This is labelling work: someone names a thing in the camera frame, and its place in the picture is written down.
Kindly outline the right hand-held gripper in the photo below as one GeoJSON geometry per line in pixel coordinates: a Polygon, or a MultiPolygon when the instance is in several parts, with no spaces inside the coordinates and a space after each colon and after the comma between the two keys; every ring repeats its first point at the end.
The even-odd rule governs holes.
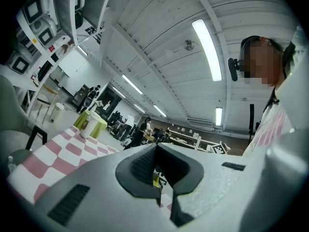
{"type": "Polygon", "coordinates": [[[210,145],[210,149],[214,154],[225,155],[228,153],[228,146],[223,142],[210,145]]]}

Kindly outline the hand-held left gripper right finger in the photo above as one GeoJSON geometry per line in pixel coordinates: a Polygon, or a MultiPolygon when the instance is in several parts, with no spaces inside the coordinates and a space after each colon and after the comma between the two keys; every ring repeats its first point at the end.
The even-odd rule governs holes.
{"type": "Polygon", "coordinates": [[[175,145],[158,144],[161,161],[169,157],[184,163],[171,169],[180,174],[178,185],[194,183],[189,193],[173,194],[172,211],[167,218],[154,215],[160,227],[266,227],[260,181],[267,147],[257,148],[248,157],[202,153],[175,145]]]}

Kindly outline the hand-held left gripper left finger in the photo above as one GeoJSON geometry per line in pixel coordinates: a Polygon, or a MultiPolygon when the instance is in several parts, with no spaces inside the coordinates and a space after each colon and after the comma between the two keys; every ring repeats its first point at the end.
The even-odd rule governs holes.
{"type": "Polygon", "coordinates": [[[134,147],[93,159],[56,182],[36,201],[35,208],[55,230],[69,232],[170,232],[174,223],[161,211],[153,198],[137,198],[116,179],[117,165],[136,153],[146,153],[153,145],[134,147]],[[64,198],[76,187],[82,200],[65,225],[66,217],[55,217],[56,207],[70,203],[64,198]]]}

